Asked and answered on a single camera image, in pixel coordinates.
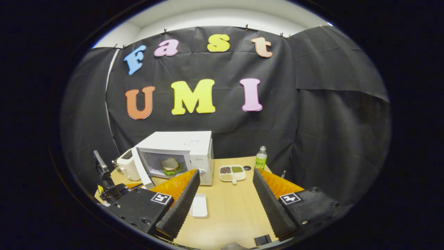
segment wooden table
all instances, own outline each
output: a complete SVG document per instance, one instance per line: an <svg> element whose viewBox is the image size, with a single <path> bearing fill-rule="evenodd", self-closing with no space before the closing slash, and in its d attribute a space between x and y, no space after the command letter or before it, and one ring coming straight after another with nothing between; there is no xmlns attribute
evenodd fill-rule
<svg viewBox="0 0 444 250"><path fill-rule="evenodd" d="M253 185L255 156L229 159L215 159L212 186L199 186L197 193L206 195L207 219L196 219L188 213L174 242L199 249L220 250L225 244L236 242L246 248L255 247L254 238L270 235L276 241L270 222ZM223 165L248 165L247 178L236 185L219 179L217 170ZM116 170L111 173L115 184L138 183L130 181ZM158 185L167 179L153 177Z"/></svg>

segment black curtain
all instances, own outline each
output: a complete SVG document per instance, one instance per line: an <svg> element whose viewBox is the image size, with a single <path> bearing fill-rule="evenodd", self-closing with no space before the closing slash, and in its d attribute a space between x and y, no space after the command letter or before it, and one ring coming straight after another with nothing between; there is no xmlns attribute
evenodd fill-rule
<svg viewBox="0 0 444 250"><path fill-rule="evenodd" d="M229 35L230 49L209 52L206 45L213 34ZM259 36L271 42L272 57L256 53L251 39ZM179 52L155 57L158 44L168 39L179 40ZM123 59L140 45L147 47L143 65L128 75ZM384 84L366 54L334 27L316 27L290 38L219 26L159 34L118 51L105 92L114 51L91 50L90 59L81 63L69 84L82 82L85 89L70 87L65 99L65 106L69 103L82 111L77 120L73 112L65 112L62 127L76 133L64 132L64 136L75 137L71 141L78 143L64 150L76 165L79 179L90 183L92 192L95 183L91 180L97 176L91 170L94 149L100 148L109 162L118 157L115 145L123 153L155 131L211 130L216 158L253 156L266 145L267 165L273 173L281 175L287 169L285 177L290 181L305 188L316 185L346 204L361 198L382 167L391 129ZM258 92L263 109L259 112L242 111L244 89L239 81L244 78L261 81ZM215 81L212 99L216 111L172 115L174 90L170 85L185 81L194 90L202 79ZM137 107L142 110L141 89L147 86L155 87L152 113L134 120L127 114L124 94L138 89ZM105 98L115 142L108 128ZM100 122L91 123L91 119ZM90 142L79 142L78 138L86 137Z"/></svg>

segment microwave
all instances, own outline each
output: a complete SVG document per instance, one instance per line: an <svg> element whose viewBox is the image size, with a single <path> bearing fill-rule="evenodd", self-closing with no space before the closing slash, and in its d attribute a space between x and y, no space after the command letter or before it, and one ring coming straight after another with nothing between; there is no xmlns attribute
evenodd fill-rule
<svg viewBox="0 0 444 250"><path fill-rule="evenodd" d="M171 179L198 169L201 185L213 184L213 140L211 131L154 132L132 150L144 185L151 177Z"/></svg>

